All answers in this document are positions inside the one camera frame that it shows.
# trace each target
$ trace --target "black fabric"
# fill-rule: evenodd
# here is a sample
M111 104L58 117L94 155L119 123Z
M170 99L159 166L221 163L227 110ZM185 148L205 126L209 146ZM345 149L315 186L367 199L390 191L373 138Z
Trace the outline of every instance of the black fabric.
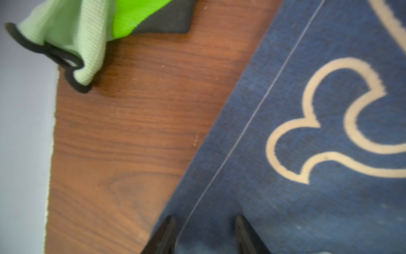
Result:
M73 76L73 72L75 70L82 69L84 67L84 63L80 57L48 42L45 42L44 45L32 43L20 33L16 24L14 23L6 23L5 28L9 35L21 46L32 52L44 54L61 67L65 68L65 78L76 91L80 93L87 93L92 89L92 84L84 86L80 84ZM66 60L75 63L75 66L71 66Z
M132 32L185 34L190 30L195 0L172 0L142 21Z

